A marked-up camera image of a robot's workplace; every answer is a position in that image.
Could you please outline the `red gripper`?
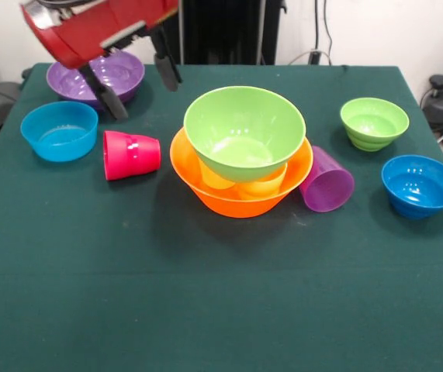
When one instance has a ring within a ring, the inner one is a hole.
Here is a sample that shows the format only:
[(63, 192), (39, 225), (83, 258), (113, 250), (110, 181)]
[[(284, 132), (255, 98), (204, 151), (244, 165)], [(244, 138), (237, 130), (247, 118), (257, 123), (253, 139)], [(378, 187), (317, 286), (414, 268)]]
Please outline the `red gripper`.
[(164, 86), (177, 91), (182, 77), (159, 26), (177, 11), (177, 1), (31, 1), (30, 29), (57, 62), (79, 68), (102, 107), (121, 120), (128, 118), (125, 106), (87, 63), (150, 33), (154, 65)]

